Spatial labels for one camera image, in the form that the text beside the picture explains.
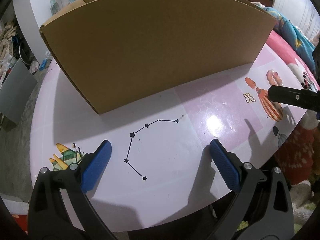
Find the white green fuzzy blanket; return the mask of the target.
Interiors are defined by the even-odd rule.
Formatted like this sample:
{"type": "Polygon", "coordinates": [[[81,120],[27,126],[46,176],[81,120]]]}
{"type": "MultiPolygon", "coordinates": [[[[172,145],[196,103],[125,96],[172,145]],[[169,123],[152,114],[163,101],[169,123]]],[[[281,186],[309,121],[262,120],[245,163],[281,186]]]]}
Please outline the white green fuzzy blanket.
{"type": "Polygon", "coordinates": [[[313,191],[310,181],[304,180],[292,186],[290,197],[295,221],[294,232],[296,234],[307,222],[318,205],[319,192],[313,191]]]}

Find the blue patterned blanket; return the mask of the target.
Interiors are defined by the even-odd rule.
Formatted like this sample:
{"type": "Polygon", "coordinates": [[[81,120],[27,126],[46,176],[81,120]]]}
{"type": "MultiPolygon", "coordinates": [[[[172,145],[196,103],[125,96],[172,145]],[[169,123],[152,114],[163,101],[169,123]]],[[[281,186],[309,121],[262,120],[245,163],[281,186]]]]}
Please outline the blue patterned blanket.
{"type": "Polygon", "coordinates": [[[253,2],[253,4],[258,6],[260,9],[265,10],[276,19],[273,30],[291,46],[291,48],[305,62],[308,68],[314,72],[315,62],[312,53],[315,46],[309,41],[309,39],[298,27],[292,24],[288,18],[273,7],[266,7],[259,2],[253,2]]]}

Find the pink printed table mat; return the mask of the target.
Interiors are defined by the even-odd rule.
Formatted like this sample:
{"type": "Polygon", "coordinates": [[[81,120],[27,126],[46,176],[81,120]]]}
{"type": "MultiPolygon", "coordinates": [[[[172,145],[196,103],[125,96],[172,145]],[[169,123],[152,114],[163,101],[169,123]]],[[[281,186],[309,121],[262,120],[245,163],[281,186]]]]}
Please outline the pink printed table mat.
{"type": "Polygon", "coordinates": [[[283,118],[265,112],[257,88],[268,89],[268,71],[283,85],[300,84],[284,61],[264,46],[253,64],[220,72],[98,115],[56,62],[44,76],[30,134],[30,173],[69,153],[94,152],[108,140],[111,159],[88,196],[114,232],[148,228],[193,213],[228,193],[206,146],[219,139],[229,152],[259,168],[304,115],[283,106],[283,118]],[[256,100],[247,103],[250,93],[256,100]]]}

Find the grey box on floor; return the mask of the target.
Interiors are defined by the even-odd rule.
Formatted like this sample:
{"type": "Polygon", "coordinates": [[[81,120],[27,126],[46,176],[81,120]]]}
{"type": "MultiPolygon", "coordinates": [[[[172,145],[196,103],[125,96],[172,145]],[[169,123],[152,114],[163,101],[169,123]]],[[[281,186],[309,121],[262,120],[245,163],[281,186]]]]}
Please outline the grey box on floor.
{"type": "Polygon", "coordinates": [[[1,113],[16,125],[37,81],[21,59],[18,59],[1,86],[1,113]]]}

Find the brown cardboard box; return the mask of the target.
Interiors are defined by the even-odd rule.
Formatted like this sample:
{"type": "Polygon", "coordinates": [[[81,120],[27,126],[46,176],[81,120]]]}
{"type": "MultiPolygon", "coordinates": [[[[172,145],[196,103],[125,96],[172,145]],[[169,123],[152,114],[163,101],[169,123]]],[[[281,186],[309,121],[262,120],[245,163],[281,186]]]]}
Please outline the brown cardboard box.
{"type": "Polygon", "coordinates": [[[246,0],[76,0],[40,27],[98,113],[257,58],[275,24],[246,0]]]}

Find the pile of hanging clothes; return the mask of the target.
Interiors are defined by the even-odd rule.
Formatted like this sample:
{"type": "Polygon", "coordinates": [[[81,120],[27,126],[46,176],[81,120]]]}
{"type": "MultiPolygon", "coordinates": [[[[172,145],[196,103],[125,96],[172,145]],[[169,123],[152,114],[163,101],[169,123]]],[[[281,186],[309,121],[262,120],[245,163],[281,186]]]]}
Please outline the pile of hanging clothes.
{"type": "Polygon", "coordinates": [[[1,77],[17,62],[14,56],[13,38],[17,34],[17,25],[9,21],[1,31],[1,77]]]}

